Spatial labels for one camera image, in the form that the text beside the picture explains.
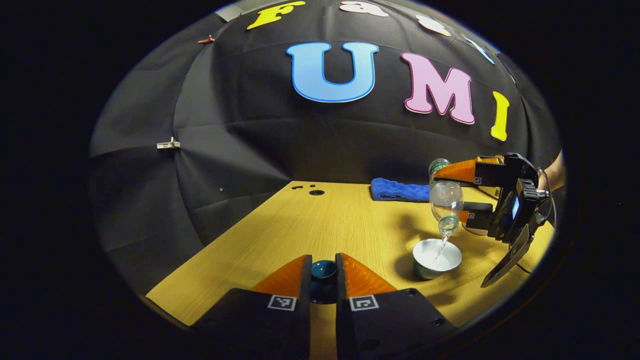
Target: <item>blue letter u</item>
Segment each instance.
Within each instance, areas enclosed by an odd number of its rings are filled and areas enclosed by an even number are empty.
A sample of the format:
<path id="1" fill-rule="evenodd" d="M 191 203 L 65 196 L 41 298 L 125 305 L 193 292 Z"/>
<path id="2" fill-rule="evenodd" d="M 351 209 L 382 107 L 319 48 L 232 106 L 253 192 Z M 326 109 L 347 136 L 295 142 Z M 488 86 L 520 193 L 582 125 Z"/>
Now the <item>blue letter u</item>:
<path id="1" fill-rule="evenodd" d="M 334 84 L 324 78 L 324 52 L 331 49 L 326 42 L 293 45 L 287 54 L 293 57 L 293 87 L 307 99 L 319 102 L 347 102 L 365 97 L 376 80 L 373 53 L 378 46 L 366 42 L 346 42 L 342 45 L 353 57 L 353 79 Z"/>

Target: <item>bottle label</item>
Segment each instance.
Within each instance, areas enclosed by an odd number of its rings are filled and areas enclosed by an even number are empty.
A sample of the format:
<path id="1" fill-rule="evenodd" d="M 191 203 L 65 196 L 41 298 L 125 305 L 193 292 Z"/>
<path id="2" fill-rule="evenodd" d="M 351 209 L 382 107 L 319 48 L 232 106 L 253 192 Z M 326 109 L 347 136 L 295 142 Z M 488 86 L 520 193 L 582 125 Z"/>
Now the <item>bottle label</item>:
<path id="1" fill-rule="evenodd" d="M 445 166 L 447 166 L 447 163 L 444 161 L 441 161 L 439 163 L 435 163 L 431 169 L 429 169 L 429 177 L 431 177 L 436 171 L 440 170 L 441 168 L 444 168 Z"/>

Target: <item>metal clip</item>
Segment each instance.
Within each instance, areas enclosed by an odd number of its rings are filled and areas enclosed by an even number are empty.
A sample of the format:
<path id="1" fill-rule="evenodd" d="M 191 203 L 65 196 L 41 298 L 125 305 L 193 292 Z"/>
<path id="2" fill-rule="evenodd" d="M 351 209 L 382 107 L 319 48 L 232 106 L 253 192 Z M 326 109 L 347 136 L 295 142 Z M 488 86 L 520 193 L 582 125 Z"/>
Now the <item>metal clip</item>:
<path id="1" fill-rule="evenodd" d="M 180 142 L 175 141 L 175 139 L 172 136 L 170 142 L 159 142 L 156 146 L 158 149 L 174 149 L 174 148 L 179 149 Z"/>

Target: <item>wooden table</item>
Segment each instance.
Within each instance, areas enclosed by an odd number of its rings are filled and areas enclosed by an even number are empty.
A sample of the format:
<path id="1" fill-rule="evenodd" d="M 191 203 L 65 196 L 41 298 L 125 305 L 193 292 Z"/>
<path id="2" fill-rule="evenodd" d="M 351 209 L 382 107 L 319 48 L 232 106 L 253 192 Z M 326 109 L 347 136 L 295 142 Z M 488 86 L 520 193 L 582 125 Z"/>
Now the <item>wooden table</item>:
<path id="1" fill-rule="evenodd" d="M 303 188 L 293 190 L 293 186 Z M 323 190 L 313 196 L 311 190 Z M 463 188 L 465 201 L 496 200 Z M 553 235 L 546 223 L 536 231 L 520 264 L 529 271 L 544 255 Z M 229 289 L 250 289 L 294 258 L 333 260 L 344 252 L 374 270 L 397 289 L 417 288 L 454 325 L 461 326 L 511 295 L 527 278 L 514 266 L 488 288 L 485 275 L 508 246 L 461 229 L 450 238 L 462 251 L 460 266 L 436 279 L 413 274 L 412 249 L 420 240 L 439 238 L 429 203 L 373 201 L 368 184 L 292 181 L 194 255 L 147 297 L 191 325 Z M 311 358 L 336 358 L 335 304 L 311 304 Z"/>

